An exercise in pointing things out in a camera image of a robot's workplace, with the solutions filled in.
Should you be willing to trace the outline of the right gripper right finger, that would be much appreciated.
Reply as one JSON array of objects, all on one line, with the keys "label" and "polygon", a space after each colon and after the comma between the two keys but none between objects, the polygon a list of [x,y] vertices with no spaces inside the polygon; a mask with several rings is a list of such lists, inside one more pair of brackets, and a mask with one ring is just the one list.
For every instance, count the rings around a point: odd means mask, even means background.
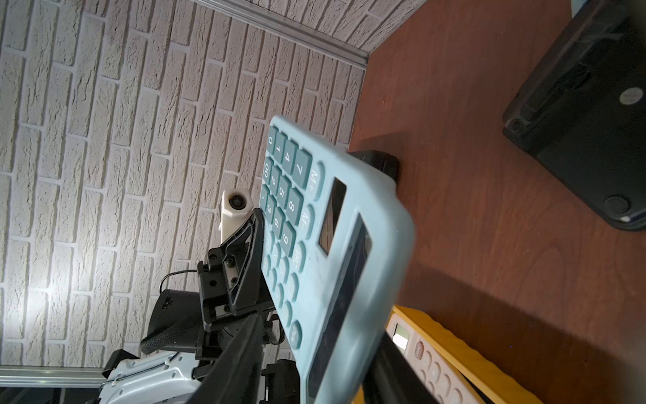
[{"label": "right gripper right finger", "polygon": [[362,388],[365,403],[437,403],[387,333],[382,334]]}]

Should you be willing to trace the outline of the light blue calculator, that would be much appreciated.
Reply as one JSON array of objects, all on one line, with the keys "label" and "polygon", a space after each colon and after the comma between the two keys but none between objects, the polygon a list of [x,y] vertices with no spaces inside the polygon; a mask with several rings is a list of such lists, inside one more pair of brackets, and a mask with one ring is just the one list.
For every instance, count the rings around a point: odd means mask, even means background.
[{"label": "light blue calculator", "polygon": [[262,274],[301,402],[351,402],[380,346],[415,241],[395,187],[363,159],[284,116],[271,119]]}]

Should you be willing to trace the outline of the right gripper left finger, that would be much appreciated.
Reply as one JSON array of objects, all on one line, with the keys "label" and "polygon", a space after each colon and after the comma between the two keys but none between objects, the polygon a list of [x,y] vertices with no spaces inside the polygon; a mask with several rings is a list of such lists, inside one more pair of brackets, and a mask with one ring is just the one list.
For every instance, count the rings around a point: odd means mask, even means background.
[{"label": "right gripper left finger", "polygon": [[249,316],[188,404],[256,403],[262,370],[263,335],[260,316]]}]

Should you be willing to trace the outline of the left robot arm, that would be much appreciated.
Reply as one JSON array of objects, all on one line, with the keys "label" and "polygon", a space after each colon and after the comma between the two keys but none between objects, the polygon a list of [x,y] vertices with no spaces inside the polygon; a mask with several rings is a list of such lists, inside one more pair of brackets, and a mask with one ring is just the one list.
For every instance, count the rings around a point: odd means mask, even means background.
[{"label": "left robot arm", "polygon": [[274,305],[263,280],[259,208],[196,269],[196,292],[166,289],[141,341],[115,351],[99,403],[254,403]]}]

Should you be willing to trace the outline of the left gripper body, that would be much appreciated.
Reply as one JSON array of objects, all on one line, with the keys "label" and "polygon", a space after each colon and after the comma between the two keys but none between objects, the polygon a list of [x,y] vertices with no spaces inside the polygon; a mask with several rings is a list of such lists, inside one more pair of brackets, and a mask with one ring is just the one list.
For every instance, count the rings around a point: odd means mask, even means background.
[{"label": "left gripper body", "polygon": [[196,348],[198,359],[216,359],[251,315],[262,324],[262,343],[274,343],[270,313],[274,302],[262,274],[265,219],[254,208],[247,219],[219,247],[198,264],[203,330]]}]

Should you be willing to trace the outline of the pink calculator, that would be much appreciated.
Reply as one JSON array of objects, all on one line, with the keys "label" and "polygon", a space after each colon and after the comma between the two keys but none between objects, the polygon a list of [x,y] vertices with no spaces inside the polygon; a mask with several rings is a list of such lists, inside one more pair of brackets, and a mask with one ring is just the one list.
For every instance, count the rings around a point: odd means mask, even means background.
[{"label": "pink calculator", "polygon": [[393,311],[386,330],[422,384],[439,403],[484,403],[464,376],[403,316]]}]

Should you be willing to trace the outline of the yellow storage box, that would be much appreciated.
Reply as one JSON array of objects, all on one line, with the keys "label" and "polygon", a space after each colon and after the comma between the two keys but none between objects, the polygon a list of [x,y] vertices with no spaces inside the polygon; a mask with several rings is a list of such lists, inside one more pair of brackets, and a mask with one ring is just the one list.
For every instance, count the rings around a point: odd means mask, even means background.
[{"label": "yellow storage box", "polygon": [[[539,403],[540,400],[496,365],[449,332],[430,316],[415,309],[394,306],[395,312],[412,323],[413,328],[456,368],[482,397],[484,403]],[[365,403],[360,387],[355,403]]]}]

